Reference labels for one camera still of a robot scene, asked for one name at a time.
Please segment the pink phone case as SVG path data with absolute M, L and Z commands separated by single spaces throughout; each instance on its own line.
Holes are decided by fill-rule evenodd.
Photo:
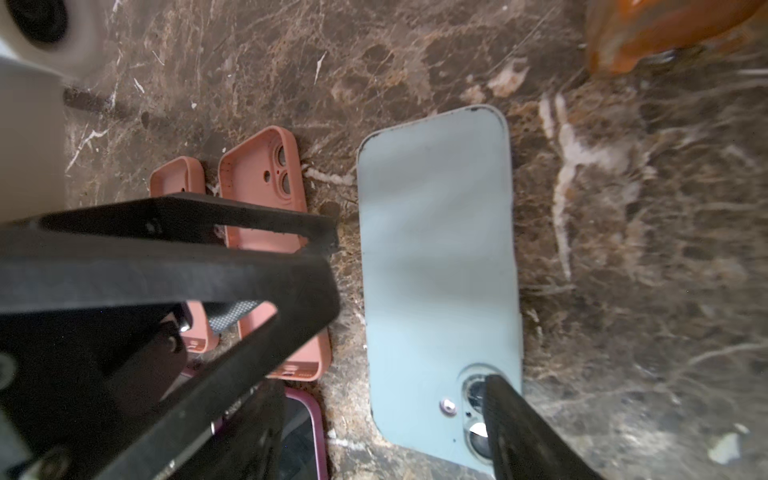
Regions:
M 224 153 L 218 167 L 221 197 L 256 206 L 307 211 L 298 146 L 294 135 L 269 126 Z M 294 253 L 307 240 L 295 234 L 227 226 L 228 247 L 277 253 Z M 323 329 L 291 355 L 270 376 L 281 380 L 312 382 L 328 369 L 332 352 Z
M 178 157 L 154 170 L 149 177 L 149 194 L 160 197 L 175 193 L 205 194 L 205 174 L 202 164 L 192 157 Z M 182 306 L 189 328 L 181 332 L 191 354 L 203 354 L 215 349 L 219 335 L 208 323 L 203 305 L 189 301 Z

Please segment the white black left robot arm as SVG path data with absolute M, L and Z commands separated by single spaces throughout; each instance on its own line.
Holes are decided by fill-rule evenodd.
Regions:
M 89 1 L 1 5 L 1 475 L 274 479 L 271 373 L 339 314 L 323 216 L 170 196 L 65 206 Z

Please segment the phone with black screen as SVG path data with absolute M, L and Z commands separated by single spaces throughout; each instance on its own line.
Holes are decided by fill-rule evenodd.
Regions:
M 280 480 L 330 478 L 322 410 L 307 392 L 285 389 L 281 445 Z

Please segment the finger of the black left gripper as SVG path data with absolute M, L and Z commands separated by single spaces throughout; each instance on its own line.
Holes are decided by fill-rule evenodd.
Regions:
M 307 240 L 303 250 L 312 254 L 331 255 L 339 248 L 329 217 L 189 192 L 35 218 L 40 230 L 195 244 L 210 243 L 215 226 L 295 234 Z

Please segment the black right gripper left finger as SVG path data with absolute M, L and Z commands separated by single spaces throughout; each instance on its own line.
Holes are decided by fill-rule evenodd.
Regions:
M 175 479 L 276 479 L 285 388 L 266 380 L 173 477 Z

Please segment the red sweet pepper spice jar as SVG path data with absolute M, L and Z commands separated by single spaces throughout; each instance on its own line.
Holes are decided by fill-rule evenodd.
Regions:
M 590 1 L 586 64 L 593 75 L 624 74 L 664 52 L 730 52 L 766 33 L 763 0 Z

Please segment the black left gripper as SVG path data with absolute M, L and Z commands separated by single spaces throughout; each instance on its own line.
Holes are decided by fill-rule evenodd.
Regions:
M 277 312 L 178 384 L 189 300 Z M 5 228 L 1 476 L 153 479 L 339 311 L 318 255 Z

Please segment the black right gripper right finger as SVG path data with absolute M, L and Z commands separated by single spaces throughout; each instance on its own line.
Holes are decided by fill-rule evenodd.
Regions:
M 602 479 L 500 375 L 485 377 L 483 417 L 497 479 Z

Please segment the light blue cased phone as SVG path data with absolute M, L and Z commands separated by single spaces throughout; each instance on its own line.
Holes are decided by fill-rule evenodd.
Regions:
M 475 105 L 375 132 L 357 189 L 372 419 L 491 473 L 481 383 L 520 389 L 524 357 L 506 119 Z

